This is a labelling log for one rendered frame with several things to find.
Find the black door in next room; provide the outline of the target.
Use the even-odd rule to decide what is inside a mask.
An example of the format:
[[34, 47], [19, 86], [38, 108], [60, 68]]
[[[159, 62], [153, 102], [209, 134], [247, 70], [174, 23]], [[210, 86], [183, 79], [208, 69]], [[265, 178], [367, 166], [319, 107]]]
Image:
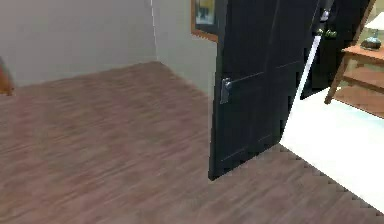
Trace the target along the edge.
[[[313, 25], [313, 35], [320, 37], [313, 53], [300, 99], [304, 100], [331, 86], [344, 54], [342, 49], [355, 45], [376, 0], [320, 0], [319, 22]], [[320, 21], [324, 10], [330, 12]]]

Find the brown wooden side table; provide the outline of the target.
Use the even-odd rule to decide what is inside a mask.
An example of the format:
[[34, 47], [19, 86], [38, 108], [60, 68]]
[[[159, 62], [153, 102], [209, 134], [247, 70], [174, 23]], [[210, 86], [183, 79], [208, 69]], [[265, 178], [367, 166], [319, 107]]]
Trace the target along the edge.
[[367, 50], [359, 45], [341, 50], [344, 57], [324, 99], [333, 99], [384, 119], [384, 71], [369, 65], [384, 67], [384, 47]]

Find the brown wooden furniture piece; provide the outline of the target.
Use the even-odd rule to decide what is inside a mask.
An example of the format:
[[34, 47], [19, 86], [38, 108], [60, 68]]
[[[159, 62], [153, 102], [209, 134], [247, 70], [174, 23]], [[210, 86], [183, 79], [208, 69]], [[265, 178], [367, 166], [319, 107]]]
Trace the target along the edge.
[[12, 80], [7, 72], [2, 58], [0, 57], [0, 94], [12, 96], [14, 86]]

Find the white shade table lamp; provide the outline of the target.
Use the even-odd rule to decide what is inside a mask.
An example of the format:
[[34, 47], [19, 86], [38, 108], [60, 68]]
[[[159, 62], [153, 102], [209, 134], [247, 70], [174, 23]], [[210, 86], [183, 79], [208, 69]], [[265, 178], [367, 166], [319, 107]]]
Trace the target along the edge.
[[379, 32], [384, 31], [384, 11], [367, 23], [365, 28], [371, 30], [372, 34], [361, 42], [360, 47], [366, 50], [378, 51], [381, 47]]

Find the wood framed wall picture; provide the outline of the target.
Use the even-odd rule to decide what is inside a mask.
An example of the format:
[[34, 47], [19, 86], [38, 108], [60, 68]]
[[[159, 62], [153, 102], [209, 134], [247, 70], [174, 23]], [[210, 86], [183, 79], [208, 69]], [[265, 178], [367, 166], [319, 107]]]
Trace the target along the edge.
[[218, 42], [216, 0], [190, 0], [191, 34]]

